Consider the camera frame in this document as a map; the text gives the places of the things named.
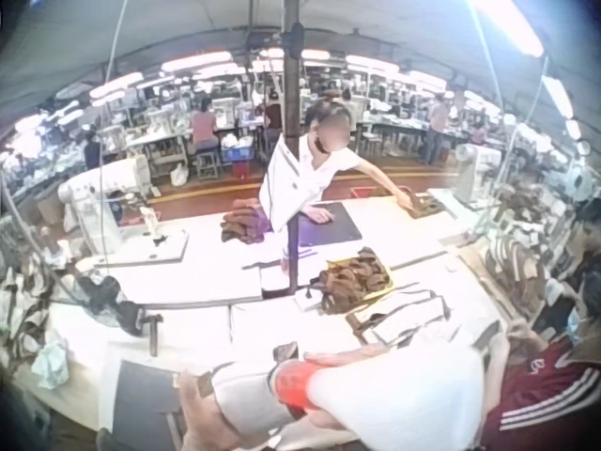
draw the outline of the factory floor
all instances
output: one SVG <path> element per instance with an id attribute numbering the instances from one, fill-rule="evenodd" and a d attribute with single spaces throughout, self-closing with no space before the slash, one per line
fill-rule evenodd
<path id="1" fill-rule="evenodd" d="M 415 192 L 429 188 L 446 188 L 455 185 L 456 165 L 448 162 L 443 167 L 425 166 L 413 160 L 385 157 L 374 161 L 397 185 L 408 186 Z M 161 220 L 181 219 L 203 214 L 229 211 L 235 199 L 257 197 L 263 172 L 253 168 L 251 176 L 244 180 L 234 179 L 228 173 L 218 180 L 198 181 L 191 171 L 189 181 L 181 187 L 173 187 L 168 180 L 159 180 L 157 187 L 161 197 L 152 199 L 152 207 L 161 213 Z M 324 200 L 341 200 L 352 197 L 351 188 L 376 186 L 364 174 L 350 171 L 340 173 L 324 193 Z"/>

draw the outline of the blue basket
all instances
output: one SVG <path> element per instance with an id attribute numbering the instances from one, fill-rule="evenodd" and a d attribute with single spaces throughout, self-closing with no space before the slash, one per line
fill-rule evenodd
<path id="1" fill-rule="evenodd" d="M 225 163 L 248 162 L 254 158 L 254 147 L 225 148 L 222 150 L 222 158 Z"/>

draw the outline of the ceiling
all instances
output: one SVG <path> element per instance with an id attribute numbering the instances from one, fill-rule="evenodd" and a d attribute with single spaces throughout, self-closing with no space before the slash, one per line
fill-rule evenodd
<path id="1" fill-rule="evenodd" d="M 253 3 L 255 33 L 275 31 L 282 20 L 282 0 Z M 594 128 L 601 124 L 601 35 L 579 2 L 515 3 L 543 41 L 552 75 L 571 92 L 583 137 L 601 152 L 601 134 Z M 127 73 L 201 51 L 244 49 L 249 5 L 248 0 L 129 0 L 116 69 Z M 13 122 L 75 81 L 98 83 L 121 7 L 122 0 L 46 0 L 25 8 L 0 47 L 0 123 Z M 503 100 L 525 116 L 543 59 L 520 53 L 488 18 L 481 20 Z M 495 98 L 467 0 L 300 0 L 300 21 L 309 30 L 306 47 L 399 64 L 410 59 L 415 70 L 445 79 L 458 74 L 471 90 Z M 563 137 L 563 120 L 544 89 L 533 119 L 556 142 L 571 143 Z"/>

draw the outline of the work table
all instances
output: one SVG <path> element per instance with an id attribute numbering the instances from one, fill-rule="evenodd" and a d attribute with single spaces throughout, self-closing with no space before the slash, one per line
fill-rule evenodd
<path id="1" fill-rule="evenodd" d="M 322 258 L 351 257 L 369 246 L 392 268 L 397 286 L 414 282 L 430 286 L 444 296 L 457 320 L 501 319 L 470 270 L 440 243 L 450 233 L 440 228 L 454 223 L 448 213 L 413 220 L 390 197 L 345 200 L 343 204 L 362 239 L 317 246 Z M 259 254 L 265 259 L 274 253 L 265 252 L 260 244 L 221 242 L 222 217 L 216 214 L 162 223 L 163 227 L 185 228 L 190 234 L 180 263 L 110 270 L 130 299 L 147 304 L 149 315 L 161 313 L 164 317 L 159 326 L 158 358 L 149 356 L 147 337 L 105 327 L 78 306 L 54 303 L 48 327 L 69 343 L 69 380 L 54 391 L 41 389 L 37 377 L 24 367 L 17 375 L 19 385 L 88 428 L 110 428 L 114 393 L 104 386 L 105 372 L 107 363 L 120 355 L 144 365 L 200 373 L 228 361 L 271 359 L 275 346 L 290 341 L 299 343 L 300 352 L 359 346 L 344 315 L 303 313 L 293 296 L 262 301 L 261 290 L 269 275 L 241 267 Z M 461 230 L 458 226 L 453 232 Z M 281 273 L 279 267 L 271 270 Z M 196 308 L 152 309 L 153 303 L 186 302 L 194 302 Z"/>

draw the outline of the red and white striped jacket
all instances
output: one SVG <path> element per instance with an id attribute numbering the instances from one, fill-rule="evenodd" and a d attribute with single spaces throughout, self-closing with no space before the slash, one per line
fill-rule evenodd
<path id="1" fill-rule="evenodd" d="M 508 369 L 501 404 L 485 422 L 486 451 L 601 449 L 601 365 L 568 364 L 570 349 L 564 339 Z"/>

